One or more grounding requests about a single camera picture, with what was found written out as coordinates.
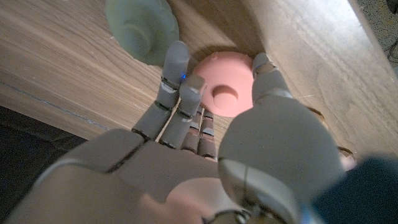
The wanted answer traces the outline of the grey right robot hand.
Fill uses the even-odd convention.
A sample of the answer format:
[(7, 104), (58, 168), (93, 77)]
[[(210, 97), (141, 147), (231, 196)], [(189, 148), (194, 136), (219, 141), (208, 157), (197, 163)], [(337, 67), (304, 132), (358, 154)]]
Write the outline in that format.
[(233, 119), (216, 159), (114, 129), (68, 152), (33, 184), (8, 223), (320, 223), (311, 202), (345, 175), (315, 113), (264, 53), (253, 62), (253, 107)]

